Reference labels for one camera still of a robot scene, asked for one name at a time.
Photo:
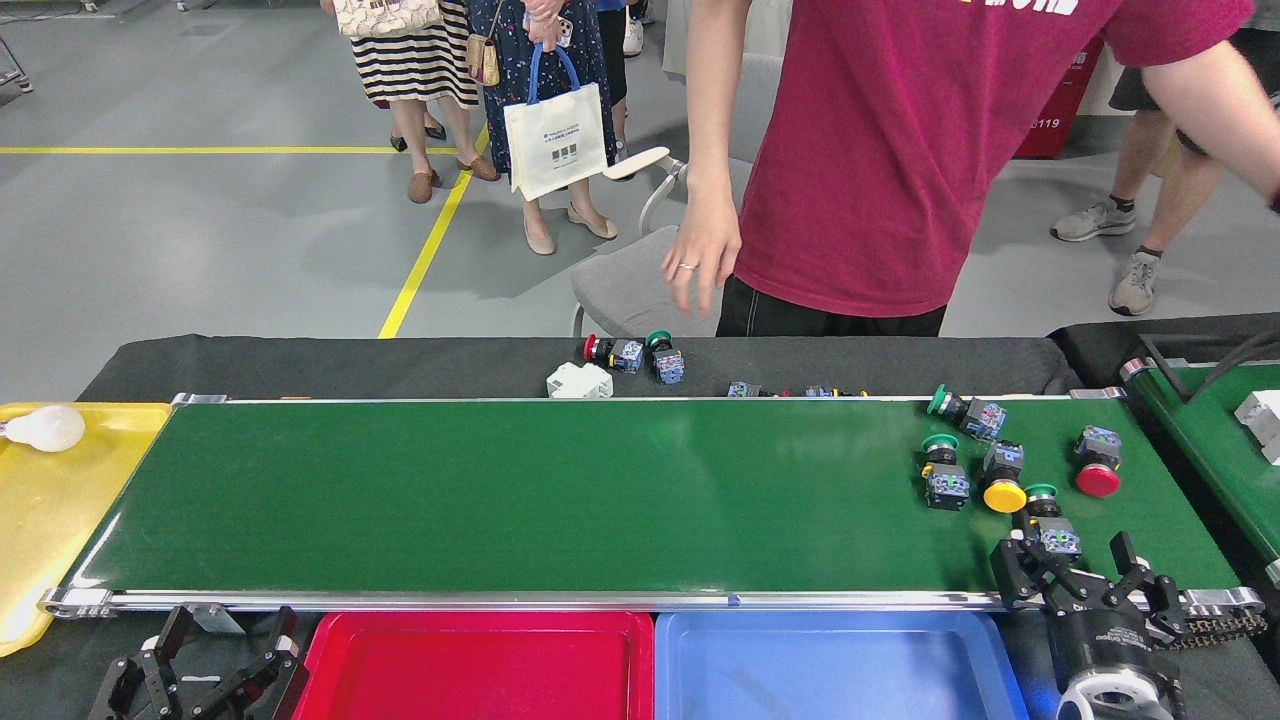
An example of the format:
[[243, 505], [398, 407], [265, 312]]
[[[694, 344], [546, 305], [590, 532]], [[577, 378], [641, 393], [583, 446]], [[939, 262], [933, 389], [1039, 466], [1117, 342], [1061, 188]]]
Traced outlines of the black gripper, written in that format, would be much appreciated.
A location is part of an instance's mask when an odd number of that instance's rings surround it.
[[[1155, 682], [1149, 632], [1165, 648], [1187, 632], [1176, 582], [1153, 574], [1149, 564], [1137, 556], [1126, 532], [1119, 532], [1108, 547], [1121, 577], [1106, 592], [1089, 591], [1087, 598], [1075, 557], [1048, 550], [1042, 539], [1014, 533], [1000, 541], [989, 556], [1006, 609], [1039, 607], [1050, 612], [1059, 685], [1069, 685], [1088, 671], [1129, 671]], [[1129, 600], [1134, 591], [1144, 596], [1146, 611]]]

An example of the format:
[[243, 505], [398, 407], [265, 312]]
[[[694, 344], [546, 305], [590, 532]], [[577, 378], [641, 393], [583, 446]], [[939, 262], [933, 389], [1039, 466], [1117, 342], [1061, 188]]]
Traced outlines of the person's right hand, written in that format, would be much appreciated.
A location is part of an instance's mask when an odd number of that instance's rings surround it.
[[710, 293], [724, 287], [740, 247], [733, 197], [691, 193], [676, 241], [662, 263], [669, 296], [680, 313], [696, 311], [703, 316], [710, 313]]

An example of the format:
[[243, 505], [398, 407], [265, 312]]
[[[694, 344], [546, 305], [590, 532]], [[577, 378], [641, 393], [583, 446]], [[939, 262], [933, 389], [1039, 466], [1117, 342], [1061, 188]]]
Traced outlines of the person's hand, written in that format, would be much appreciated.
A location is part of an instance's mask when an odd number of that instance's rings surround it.
[[525, 1], [527, 13], [526, 31], [531, 44], [540, 45], [544, 53], [553, 53], [561, 37], [559, 13], [563, 0]]

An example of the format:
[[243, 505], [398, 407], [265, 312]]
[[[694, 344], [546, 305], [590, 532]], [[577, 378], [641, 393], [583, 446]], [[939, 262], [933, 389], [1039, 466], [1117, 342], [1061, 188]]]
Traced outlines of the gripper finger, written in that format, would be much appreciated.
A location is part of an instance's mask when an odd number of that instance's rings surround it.
[[201, 719], [291, 719], [307, 684], [300, 647], [280, 635], [247, 667], [224, 676], [200, 698]]
[[132, 657], [114, 659], [90, 710], [90, 719], [183, 719], [179, 680], [172, 661], [195, 619], [173, 609], [161, 632]]

